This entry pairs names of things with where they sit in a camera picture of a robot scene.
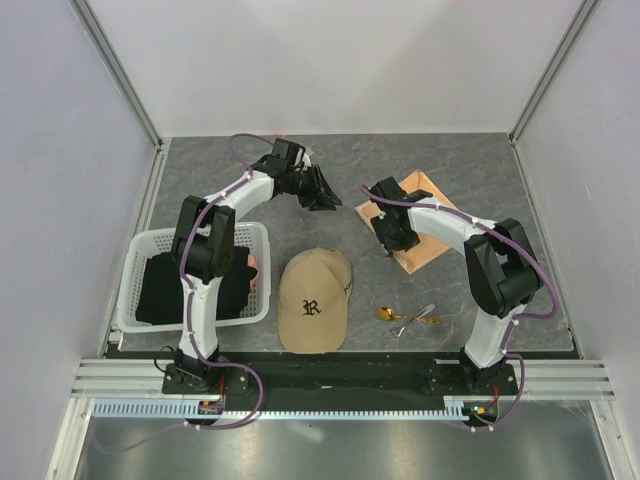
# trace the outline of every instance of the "silver tool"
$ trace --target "silver tool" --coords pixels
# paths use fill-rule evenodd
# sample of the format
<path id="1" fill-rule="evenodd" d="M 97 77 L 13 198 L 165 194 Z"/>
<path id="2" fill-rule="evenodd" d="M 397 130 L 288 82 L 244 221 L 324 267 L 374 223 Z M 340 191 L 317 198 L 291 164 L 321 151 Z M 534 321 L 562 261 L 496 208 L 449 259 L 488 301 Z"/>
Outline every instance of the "silver tool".
<path id="1" fill-rule="evenodd" d="M 432 303 L 431 305 L 427 305 L 420 312 L 418 312 L 415 316 L 404 322 L 402 325 L 398 325 L 397 327 L 392 327 L 389 331 L 382 337 L 382 341 L 385 343 L 389 343 L 396 338 L 400 338 L 404 329 L 407 328 L 410 324 L 418 320 L 420 317 L 424 317 L 428 313 L 432 312 L 436 306 Z"/>

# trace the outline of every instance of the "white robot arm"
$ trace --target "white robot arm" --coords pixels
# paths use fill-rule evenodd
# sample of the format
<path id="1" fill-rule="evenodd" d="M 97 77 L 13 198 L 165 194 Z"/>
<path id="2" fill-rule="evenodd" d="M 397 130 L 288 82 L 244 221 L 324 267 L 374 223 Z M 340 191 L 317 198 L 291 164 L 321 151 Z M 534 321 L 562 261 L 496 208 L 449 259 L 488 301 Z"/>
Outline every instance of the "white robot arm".
<path id="1" fill-rule="evenodd" d="M 465 256 L 469 287 L 479 308 L 471 337 L 461 352 L 461 363 L 469 366 L 472 377 L 490 374 L 489 370 L 498 368 L 506 353 L 507 332 L 513 317 L 524 311 L 540 288 L 541 280 L 518 252 L 486 234 L 486 230 L 515 241 L 535 259 L 522 225 L 513 219 L 496 223 L 473 218 L 470 223 L 468 215 L 447 209 L 428 192 L 407 194 L 392 177 L 365 192 L 381 210 L 371 223 L 389 254 L 415 246 L 420 232 Z M 506 260 L 501 261 L 499 256 L 506 256 Z"/>
<path id="2" fill-rule="evenodd" d="M 252 174 L 245 174 L 239 179 L 236 184 L 248 180 L 251 175 L 251 180 L 244 183 L 240 188 L 235 190 L 230 195 L 224 195 L 224 200 L 218 203 L 219 207 L 230 207 L 235 210 L 235 220 L 240 220 L 247 212 L 257 207 L 261 203 L 267 202 L 273 198 L 274 193 L 274 179 L 266 173 L 253 172 Z M 231 190 L 234 185 L 231 184 L 225 190 Z M 225 190 L 222 190 L 215 195 L 205 197 L 207 203 L 211 202 L 215 198 L 218 198 Z M 212 278 L 207 284 L 203 282 L 203 279 L 189 275 L 189 279 L 193 284 L 193 299 L 191 301 L 191 318 L 193 335 L 198 345 L 198 350 L 204 355 L 205 358 L 209 358 L 213 352 L 218 348 L 218 337 L 216 335 L 216 309 L 218 304 L 218 290 L 222 283 L 222 277 Z M 187 318 L 187 308 L 189 307 L 187 296 L 191 292 L 191 286 L 185 279 L 181 279 L 183 297 L 183 318 Z M 198 358 L 196 352 L 193 349 L 193 345 L 190 339 L 190 332 L 185 321 L 182 328 L 182 338 L 180 340 L 180 349 L 182 352 L 190 357 Z"/>
<path id="3" fill-rule="evenodd" d="M 218 348 L 218 293 L 233 260 L 236 220 L 280 193 L 297 195 L 300 205 L 311 211 L 342 205 L 320 168 L 311 165 L 306 149 L 297 143 L 276 139 L 271 154 L 252 168 L 214 195 L 187 197 L 176 226 L 171 254 L 180 265 L 184 298 L 176 366 L 197 377 L 207 374 L 199 360 L 215 359 Z M 202 230 L 207 226 L 209 232 Z"/>
<path id="4" fill-rule="evenodd" d="M 421 200 L 418 203 L 435 205 L 436 202 L 438 200 L 432 197 Z M 477 220 L 489 228 L 494 228 L 496 224 L 492 220 Z M 462 255 L 465 254 L 464 243 L 473 235 L 482 235 L 484 233 L 478 227 L 438 210 L 410 208 L 409 221 L 411 222 L 411 228 L 415 232 L 431 235 L 451 246 Z M 501 343 L 507 327 L 514 315 L 524 311 L 524 307 L 525 305 L 518 305 L 502 318 L 478 308 L 471 337 L 469 337 L 464 347 L 466 355 L 478 368 L 488 368 L 502 359 L 504 353 L 502 352 Z"/>

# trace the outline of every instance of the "metal frame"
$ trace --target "metal frame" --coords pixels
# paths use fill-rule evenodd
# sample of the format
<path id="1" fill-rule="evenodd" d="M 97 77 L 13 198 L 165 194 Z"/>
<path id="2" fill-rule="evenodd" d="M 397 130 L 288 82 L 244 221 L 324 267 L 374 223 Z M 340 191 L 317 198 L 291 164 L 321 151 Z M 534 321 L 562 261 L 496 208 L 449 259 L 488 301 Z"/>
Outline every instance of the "metal frame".
<path id="1" fill-rule="evenodd" d="M 95 13 L 88 4 L 88 0 L 70 0 L 70 2 L 85 24 L 107 68 L 110 70 L 118 87 L 121 89 L 145 130 L 145 133 L 156 146 L 158 152 L 154 159 L 154 165 L 149 176 L 144 200 L 136 221 L 135 234 L 148 228 L 170 142 L 163 144 L 153 122 L 131 85 L 124 68 L 113 51 L 104 30 L 100 26 Z M 538 230 L 543 232 L 543 249 L 549 259 L 551 274 L 554 282 L 559 286 L 561 286 L 561 282 L 554 268 L 555 261 L 553 253 L 549 248 L 549 242 L 546 236 L 544 236 L 545 230 L 542 228 L 542 221 L 537 214 L 531 192 L 528 188 L 527 176 L 522 167 L 517 142 L 598 3 L 599 0 L 582 1 L 510 134 L 518 168 L 520 169 L 523 183 L 527 189 L 527 196 L 534 212 L 536 225 L 538 226 Z M 107 328 L 105 328 L 104 335 L 105 341 L 98 351 L 99 355 L 104 353 L 108 343 L 119 343 L 121 341 L 121 332 L 117 329 L 110 328 L 114 318 L 116 295 L 114 295 L 110 304 L 109 315 L 107 316 L 108 324 Z M 560 299 L 562 308 L 566 314 L 566 303 L 562 296 Z M 161 360 L 158 363 L 160 365 L 166 365 L 169 361 Z M 618 423 L 619 415 L 616 414 L 617 402 L 615 401 L 613 388 L 602 362 L 597 360 L 527 360 L 525 361 L 525 366 L 527 379 L 521 401 L 590 401 L 593 414 L 596 418 L 598 432 L 614 478 L 616 480 L 636 478 L 640 480 L 640 476 L 638 476 L 638 472 L 635 470 L 635 464 L 633 463 L 633 453 L 629 450 L 629 446 L 625 442 L 626 436 L 620 429 L 621 423 Z M 516 368 L 515 372 L 516 378 L 519 380 L 519 369 Z M 130 399 L 132 402 L 153 402 L 154 405 L 162 406 L 164 404 L 171 404 L 172 402 L 175 404 L 176 401 L 184 402 L 202 398 L 213 399 L 216 397 L 215 395 L 177 397 L 163 395 L 161 393 L 162 381 L 163 373 L 154 367 L 151 360 L 83 360 L 78 369 L 71 399 L 69 400 L 64 422 L 58 436 L 46 478 L 48 480 L 73 478 L 74 472 L 78 467 L 80 454 L 88 431 L 89 419 L 94 413 L 96 401 L 100 405 L 107 405 L 110 401 L 118 402 L 117 399 Z M 476 401 L 487 400 L 487 398 L 447 398 L 449 402 L 463 400 Z M 317 412 L 318 415 L 314 418 L 323 418 L 324 413 L 325 412 Z M 348 415 L 344 415 L 343 418 L 368 418 L 367 415 L 370 416 L 372 412 L 339 412 L 339 415 L 342 413 L 348 413 Z M 414 418 L 419 420 L 420 418 L 418 417 L 420 417 L 420 412 L 403 412 L 403 415 L 398 418 Z M 264 418 L 278 419 L 298 417 L 296 417 L 296 412 L 271 412 L 265 415 Z"/>
<path id="2" fill-rule="evenodd" d="M 516 159 L 516 165 L 518 166 L 518 172 L 520 172 L 520 179 L 522 180 L 522 185 L 524 186 L 525 194 L 527 195 L 527 200 L 529 201 L 529 208 L 533 213 L 533 221 L 536 224 L 536 229 L 538 230 L 538 235 L 540 236 L 540 243 L 542 245 L 542 251 L 547 259 L 547 268 L 551 274 L 551 280 L 553 284 L 557 286 L 556 293 L 558 294 L 558 299 L 560 300 L 560 308 L 564 315 L 564 318 L 567 319 L 569 323 L 569 329 L 571 331 L 571 335 L 573 337 L 573 342 L 576 347 L 578 354 L 582 358 L 582 351 L 580 349 L 580 341 L 578 339 L 579 335 L 576 334 L 576 329 L 574 323 L 571 319 L 571 314 L 569 313 L 569 308 L 567 306 L 567 301 L 564 297 L 564 293 L 566 290 L 564 288 L 564 283 L 560 277 L 558 269 L 556 265 L 558 262 L 556 261 L 555 254 L 551 249 L 551 243 L 549 242 L 549 237 L 547 236 L 547 230 L 544 227 L 544 221 L 542 217 L 538 213 L 538 209 L 536 208 L 536 204 L 533 198 L 533 193 L 531 192 L 531 188 L 529 187 L 529 176 L 525 170 L 524 163 L 522 161 L 522 153 L 520 152 L 519 146 L 517 143 L 513 142 L 511 144 L 511 148 L 513 149 L 513 154 Z"/>
<path id="3" fill-rule="evenodd" d="M 620 429 L 618 404 L 616 402 L 591 402 L 600 440 L 604 447 L 615 480 L 640 479 L 637 462 L 626 442 L 626 435 Z"/>
<path id="4" fill-rule="evenodd" d="M 163 367 L 170 360 L 159 360 Z M 522 402 L 577 401 L 591 402 L 593 414 L 607 459 L 616 480 L 639 479 L 634 471 L 633 455 L 621 433 L 615 414 L 616 402 L 607 371 L 599 360 L 525 360 L 526 383 Z M 519 380 L 519 369 L 515 369 Z M 47 474 L 48 480 L 73 478 L 87 431 L 89 417 L 93 415 L 96 403 L 109 404 L 126 399 L 130 404 L 162 406 L 176 401 L 216 400 L 217 395 L 164 395 L 161 392 L 164 374 L 155 368 L 152 360 L 82 360 L 71 393 L 71 400 L 65 415 L 63 427 L 58 437 L 54 456 Z M 489 400 L 488 397 L 447 397 L 450 408 L 456 402 Z M 270 412 L 265 420 L 280 419 L 379 419 L 379 420 L 434 420 L 433 412 Z M 130 413 L 128 417 L 148 417 L 148 411 L 140 415 Z"/>
<path id="5" fill-rule="evenodd" d="M 167 138 L 160 149 L 156 151 L 153 158 L 153 165 L 151 166 L 151 172 L 149 172 L 149 178 L 147 179 L 147 185 L 142 197 L 142 202 L 138 209 L 138 218 L 136 219 L 131 237 L 149 228 L 149 224 L 151 223 L 151 214 L 153 213 L 153 207 L 156 203 L 156 198 L 158 197 L 158 190 L 160 190 L 160 182 L 162 181 L 162 174 L 164 172 L 164 167 L 167 164 L 167 156 L 169 155 L 170 148 L 171 138 Z M 120 285 L 120 277 L 118 277 L 117 285 Z M 97 350 L 98 357 L 102 357 L 104 355 L 110 343 L 119 345 L 120 342 L 122 342 L 122 332 L 114 325 L 117 299 L 118 287 L 116 286 L 111 298 L 109 299 L 102 334 L 99 337 L 102 339 L 102 342 Z"/>
<path id="6" fill-rule="evenodd" d="M 46 480 L 67 480 L 75 476 L 93 406 L 94 400 L 89 398 L 69 400 L 58 441 L 49 463 L 49 470 L 45 476 Z"/>
<path id="7" fill-rule="evenodd" d="M 527 104 L 524 107 L 524 110 L 520 114 L 520 117 L 516 121 L 515 126 L 513 127 L 512 132 L 509 134 L 509 138 L 512 142 L 517 142 L 524 129 L 527 127 L 529 120 L 535 113 L 538 105 L 542 101 L 543 97 L 547 93 L 549 86 L 553 82 L 553 79 L 556 77 L 560 67 L 564 63 L 567 58 L 567 55 L 571 51 L 571 48 L 576 42 L 576 39 L 580 35 L 580 32 L 584 29 L 585 25 L 591 18 L 591 15 L 595 11 L 596 6 L 600 0 L 583 0 L 578 7 L 575 15 L 571 19 L 571 23 L 569 27 L 564 32 L 560 43 L 556 47 L 555 52 L 551 56 L 551 60 L 547 64 L 544 72 L 542 73 L 542 77 L 538 81 L 538 84 L 533 90 L 533 93 L 529 97 Z"/>
<path id="8" fill-rule="evenodd" d="M 80 21 L 84 24 L 87 33 L 89 33 L 91 40 L 93 40 L 93 44 L 96 46 L 96 49 L 100 53 L 100 56 L 107 66 L 107 69 L 118 85 L 118 88 L 124 95 L 125 100 L 140 122 L 140 126 L 144 130 L 151 143 L 155 145 L 156 149 L 159 149 L 163 143 L 162 137 L 153 124 L 151 117 L 145 110 L 144 105 L 142 104 L 140 97 L 136 93 L 135 88 L 133 88 L 127 72 L 124 70 L 124 67 L 120 63 L 120 60 L 118 59 L 118 56 L 111 46 L 111 43 L 109 42 L 104 29 L 100 25 L 95 12 L 91 8 L 91 5 L 89 5 L 89 2 L 87 0 L 69 1 L 78 14 Z"/>
<path id="9" fill-rule="evenodd" d="M 162 368 L 172 363 L 158 360 Z M 520 378 L 518 362 L 516 379 Z M 521 401 L 613 400 L 613 388 L 599 360 L 525 360 L 526 383 Z M 162 393 L 164 374 L 152 360 L 82 360 L 71 398 L 176 398 Z M 189 395 L 188 399 L 212 399 Z M 481 396 L 453 396 L 451 400 L 491 400 Z"/>

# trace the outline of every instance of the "purple cable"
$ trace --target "purple cable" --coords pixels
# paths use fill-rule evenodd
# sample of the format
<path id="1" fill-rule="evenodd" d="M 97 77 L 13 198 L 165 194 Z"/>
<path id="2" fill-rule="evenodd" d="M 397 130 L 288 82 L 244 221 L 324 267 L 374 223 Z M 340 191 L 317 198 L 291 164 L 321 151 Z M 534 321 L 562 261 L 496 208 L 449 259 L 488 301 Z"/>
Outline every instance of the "purple cable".
<path id="1" fill-rule="evenodd" d="M 360 187 L 360 190 L 362 191 L 362 193 L 367 195 L 372 200 L 375 200 L 376 202 L 387 203 L 389 205 L 395 205 L 398 207 L 407 207 L 407 208 L 415 207 L 415 208 L 429 208 L 431 210 L 442 210 L 443 212 L 447 212 L 447 213 L 450 213 L 451 215 L 455 215 L 456 217 L 461 218 L 462 220 L 474 225 L 473 217 L 471 217 L 471 215 L 461 212 L 460 210 L 457 210 L 455 208 L 447 207 L 446 205 L 440 205 L 439 207 L 436 207 L 435 205 L 426 204 L 426 203 L 400 202 L 397 200 L 387 200 L 386 198 L 382 198 L 371 193 L 365 185 L 362 185 Z M 550 312 L 518 313 L 513 316 L 513 320 L 520 320 L 522 318 L 535 318 L 539 320 L 545 320 L 545 319 L 554 317 L 555 314 L 558 313 L 558 309 L 559 309 L 558 305 L 560 302 L 558 300 L 558 294 L 556 293 L 556 289 L 554 288 L 553 284 L 551 283 L 551 280 L 549 280 L 549 277 L 544 272 L 540 264 L 529 254 L 529 252 L 527 252 L 524 248 L 522 248 L 520 245 L 518 245 L 516 242 L 514 242 L 510 238 L 505 237 L 504 235 L 496 232 L 492 228 L 489 228 L 486 225 L 483 225 L 481 223 L 476 223 L 475 226 L 480 230 L 482 230 L 483 232 L 488 233 L 492 237 L 495 237 L 501 242 L 507 244 L 508 246 L 513 248 L 516 252 L 518 252 L 522 257 L 524 257 L 527 263 L 531 265 L 531 267 L 538 274 L 538 276 L 542 280 L 542 283 L 544 283 L 544 286 L 547 288 L 547 290 L 549 291 L 549 294 L 551 295 L 551 311 Z M 504 337 L 500 342 L 501 350 L 504 350 L 507 347 L 507 343 L 509 343 L 509 339 L 511 338 L 511 334 L 513 332 L 513 328 L 514 328 L 513 322 L 509 322 L 509 325 L 507 326 L 507 330 L 505 331 Z"/>
<path id="2" fill-rule="evenodd" d="M 244 177 L 238 183 L 236 183 L 235 185 L 230 187 L 228 190 L 226 190 L 225 195 L 229 195 L 230 193 L 235 192 L 237 189 L 239 189 L 243 185 L 246 185 L 247 183 L 249 183 L 249 178 L 250 178 L 249 176 Z M 191 251 L 191 246 L 193 245 L 193 240 L 196 237 L 199 226 L 204 221 L 204 218 L 206 217 L 207 213 L 209 213 L 209 211 L 222 199 L 223 199 L 222 195 L 214 198 L 209 204 L 207 204 L 207 206 L 202 210 L 202 212 L 200 212 L 200 215 L 198 215 L 198 218 L 196 219 L 193 225 L 193 228 L 191 229 L 191 233 L 187 238 L 187 243 L 185 244 L 184 252 L 182 254 L 182 258 L 180 259 L 180 270 L 179 270 L 180 277 L 187 283 L 187 285 L 189 285 L 189 288 L 192 290 L 194 288 L 194 284 L 191 281 L 191 279 L 187 277 L 185 273 L 186 266 L 187 266 L 187 258 L 189 256 L 189 252 Z M 191 305 L 193 303 L 193 295 L 194 295 L 194 292 L 191 292 L 187 297 L 187 315 L 186 316 L 187 316 L 187 330 L 189 332 L 193 332 L 193 319 L 191 318 Z M 200 360 L 205 365 L 209 365 L 210 367 L 216 367 L 216 368 L 239 368 L 250 373 L 251 376 L 253 376 L 253 378 L 255 378 L 256 381 L 258 382 L 258 390 L 259 390 L 258 401 L 256 402 L 256 405 L 253 408 L 253 410 L 246 417 L 238 420 L 237 422 L 229 423 L 227 425 L 201 425 L 200 428 L 205 430 L 226 430 L 229 428 L 241 427 L 242 425 L 246 425 L 247 423 L 249 423 L 254 417 L 254 415 L 258 412 L 258 409 L 260 408 L 260 405 L 262 405 L 262 400 L 264 397 L 264 386 L 262 385 L 262 380 L 260 379 L 260 376 L 251 367 L 240 364 L 240 363 L 210 362 L 205 358 L 205 356 L 202 354 L 202 352 L 198 348 L 198 344 L 196 343 L 194 335 L 190 335 L 189 340 L 191 341 L 191 346 L 193 347 L 193 351 L 196 352 L 196 355 L 198 356 L 198 360 Z"/>
<path id="3" fill-rule="evenodd" d="M 241 138 L 241 137 L 255 138 L 256 140 L 260 140 L 261 142 L 268 143 L 269 145 L 273 145 L 273 142 L 268 138 L 261 137 L 260 135 L 254 135 L 253 133 L 236 133 L 235 135 L 231 135 L 231 137 L 229 138 L 229 150 L 231 150 L 232 155 L 236 157 L 236 160 L 238 160 L 242 165 L 244 165 L 244 168 L 246 168 L 247 172 L 249 172 L 249 175 L 251 175 L 251 173 L 253 173 L 253 168 L 251 168 L 251 165 L 249 165 L 249 162 L 247 162 L 245 158 L 242 155 L 240 155 L 240 152 L 238 152 L 234 143 L 237 138 Z"/>
<path id="4" fill-rule="evenodd" d="M 496 420 L 496 422 L 493 425 L 491 425 L 491 427 L 494 427 L 494 428 L 500 425 L 501 423 L 503 423 L 515 411 L 516 407 L 520 403 L 520 398 L 522 398 L 522 393 L 524 392 L 524 358 L 522 358 L 522 355 L 519 355 L 517 353 L 507 353 L 505 357 L 510 358 L 512 360 L 518 360 L 518 362 L 520 363 L 520 386 L 518 387 L 518 393 L 516 393 L 516 398 L 513 400 L 513 403 L 509 407 L 509 410 L 507 410 L 507 413 L 505 413 L 501 418 Z M 475 427 L 475 429 L 476 429 L 476 432 L 491 431 L 491 429 L 489 428 L 489 425 L 487 425 L 486 427 Z"/>
<path id="5" fill-rule="evenodd" d="M 430 205 L 430 204 L 424 204 L 424 203 L 413 203 L 413 202 L 399 202 L 396 200 L 387 200 L 386 198 L 382 198 L 379 197 L 377 195 L 374 195 L 373 193 L 371 193 L 369 191 L 369 189 L 365 186 L 362 185 L 360 187 L 360 190 L 362 191 L 362 193 L 364 193 L 365 195 L 367 195 L 369 198 L 371 198 L 372 200 L 375 200 L 376 202 L 381 202 L 381 203 L 386 203 L 389 205 L 395 205 L 398 207 L 408 207 L 408 208 L 429 208 L 432 210 L 442 210 L 444 212 L 450 213 L 452 215 L 455 215 L 458 218 L 461 218 L 462 220 L 469 222 L 470 224 L 474 225 L 474 221 L 473 221 L 473 217 L 471 217 L 470 215 L 461 212 L 460 210 L 457 210 L 455 208 L 451 208 L 451 207 L 447 207 L 446 205 L 440 205 L 439 207 L 436 208 L 435 205 Z M 519 313 L 513 316 L 514 320 L 519 320 L 521 318 L 536 318 L 536 319 L 548 319 L 548 318 L 552 318 L 557 312 L 558 312 L 558 294 L 556 293 L 555 288 L 553 287 L 553 284 L 551 283 L 551 280 L 549 280 L 549 277 L 547 277 L 547 274 L 544 272 L 544 270 L 542 270 L 542 267 L 540 266 L 540 264 L 524 249 L 522 248 L 520 245 L 518 245 L 516 242 L 514 242 L 513 240 L 511 240 L 510 238 L 505 237 L 504 235 L 496 232 L 495 230 L 482 225 L 481 223 L 476 223 L 475 224 L 476 227 L 478 227 L 480 230 L 488 233 L 489 235 L 497 238 L 498 240 L 500 240 L 503 243 L 506 243 L 508 246 L 510 246 L 511 248 L 513 248 L 516 252 L 518 252 L 520 255 L 522 255 L 524 257 L 524 259 L 529 263 L 529 265 L 531 265 L 531 267 L 533 267 L 533 269 L 536 271 L 536 273 L 538 274 L 538 276 L 542 279 L 542 282 L 544 283 L 545 287 L 547 288 L 547 290 L 549 290 L 549 294 L 551 295 L 551 311 L 549 313 Z M 500 342 L 500 349 L 504 350 L 507 346 L 507 343 L 509 342 L 509 338 L 511 338 L 511 333 L 513 332 L 513 328 L 514 328 L 514 324 L 513 322 L 509 322 L 509 325 L 507 326 L 507 330 L 505 331 L 505 335 L 502 338 L 502 341 Z M 518 362 L 520 363 L 520 386 L 518 388 L 518 393 L 516 394 L 516 398 L 513 401 L 513 403 L 511 404 L 511 407 L 509 407 L 509 410 L 507 410 L 507 413 L 505 413 L 502 418 L 499 418 L 493 425 L 491 425 L 491 427 L 497 427 L 498 425 L 500 425 L 502 422 L 504 422 L 515 410 L 515 408 L 518 406 L 518 404 L 520 403 L 520 398 L 522 397 L 522 393 L 524 392 L 524 380 L 525 380 L 525 368 L 524 368 L 524 359 L 522 358 L 521 355 L 517 354 L 517 353 L 507 353 L 505 354 L 506 358 L 510 358 L 510 359 L 514 359 L 514 360 L 518 360 Z M 475 427 L 476 431 L 490 431 L 489 426 L 486 427 Z"/>
<path id="6" fill-rule="evenodd" d="M 239 137 L 249 137 L 249 138 L 255 138 L 257 140 L 261 140 L 265 143 L 268 143 L 269 145 L 273 145 L 273 142 L 271 140 L 269 140 L 268 138 L 264 138 L 261 137 L 259 135 L 254 135 L 252 133 L 236 133 L 235 135 L 232 135 L 231 138 L 229 139 L 229 149 L 231 150 L 231 153 L 233 154 L 234 157 L 236 157 L 236 159 L 242 164 L 244 165 L 244 167 L 247 169 L 247 176 L 243 177 L 237 184 L 229 187 L 228 190 L 226 190 L 226 194 L 229 193 L 233 193 L 235 192 L 238 188 L 242 187 L 243 185 L 246 185 L 247 183 L 249 183 L 251 175 L 253 173 L 253 169 L 251 168 L 251 165 L 249 165 L 249 163 L 244 159 L 244 157 L 242 157 L 242 155 L 240 155 L 240 153 L 238 153 L 238 151 L 235 149 L 235 146 L 233 144 L 233 141 L 236 138 Z M 193 245 L 193 239 L 195 238 L 197 231 L 198 231 L 198 227 L 200 226 L 200 224 L 202 224 L 205 215 L 221 200 L 223 199 L 222 196 L 218 196 L 215 199 L 213 199 L 213 201 L 211 201 L 200 213 L 200 215 L 198 216 L 198 218 L 196 219 L 196 222 L 193 225 L 193 228 L 191 229 L 191 233 L 189 234 L 189 237 L 187 238 L 187 243 L 185 245 L 185 249 L 184 252 L 182 254 L 182 259 L 180 261 L 180 277 L 183 278 L 187 284 L 189 285 L 190 288 L 193 288 L 193 282 L 187 277 L 186 273 L 185 273 L 185 268 L 186 268 L 186 263 L 187 263 L 187 257 L 189 256 L 189 251 L 191 250 L 191 246 Z M 189 294 L 189 297 L 187 298 L 187 328 L 190 332 L 193 332 L 193 321 L 191 318 L 191 304 L 193 301 L 193 293 Z M 199 427 L 201 429 L 205 429 L 205 430 L 227 430 L 230 428 L 236 428 L 236 427 L 241 427 L 243 425 L 246 425 L 247 423 L 249 423 L 250 421 L 253 420 L 253 417 L 255 416 L 255 414 L 258 412 L 260 406 L 262 405 L 262 400 L 264 398 L 264 385 L 262 384 L 262 380 L 260 379 L 260 376 L 256 373 L 256 371 L 254 369 L 252 369 L 251 367 L 247 366 L 247 365 L 243 365 L 241 363 L 234 363 L 234 362 L 223 362 L 223 363 L 216 363 L 216 362 L 210 362 L 209 360 L 207 360 L 204 355 L 202 354 L 202 352 L 198 349 L 198 345 L 195 342 L 195 339 L 193 338 L 193 335 L 190 336 L 190 341 L 191 341 L 191 346 L 193 347 L 194 352 L 196 352 L 196 355 L 198 356 L 198 359 L 203 362 L 206 365 L 209 365 L 211 367 L 216 367 L 216 368 L 239 368 L 242 370 L 245 370 L 246 372 L 250 373 L 251 376 L 253 376 L 256 381 L 258 382 L 258 401 L 256 402 L 255 407 L 253 408 L 253 410 L 251 412 L 249 412 L 249 414 L 236 421 L 233 423 L 229 423 L 226 425 L 200 425 Z M 175 423 L 173 425 L 169 425 L 159 431 L 157 431 L 156 433 L 154 433 L 153 435 L 150 435 L 146 438 L 143 438 L 142 440 L 134 443 L 133 445 L 129 445 L 127 447 L 118 449 L 118 450 L 109 450 L 105 447 L 103 447 L 97 436 L 96 436 L 96 429 L 97 426 L 94 424 L 91 427 L 91 440 L 92 443 L 96 446 L 96 448 L 98 449 L 98 451 L 100 451 L 101 453 L 105 454 L 105 455 L 118 455 L 118 454 L 122 454 L 122 453 L 126 453 L 129 452 L 141 445 L 144 445 L 145 443 L 161 436 L 164 435 L 165 433 L 168 433 L 170 431 L 173 431 L 179 427 L 184 426 L 184 423 Z"/>

